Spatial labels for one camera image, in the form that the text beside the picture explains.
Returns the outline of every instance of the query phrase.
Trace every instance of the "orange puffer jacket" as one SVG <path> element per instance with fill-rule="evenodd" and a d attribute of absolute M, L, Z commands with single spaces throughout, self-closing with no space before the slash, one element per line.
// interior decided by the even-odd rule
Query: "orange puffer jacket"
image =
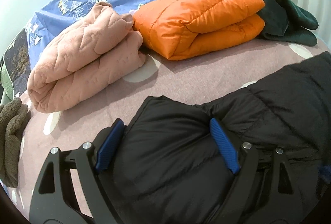
<path fill-rule="evenodd" d="M 134 14 L 144 44 L 169 60 L 233 47 L 264 28 L 263 0 L 156 0 Z"/>

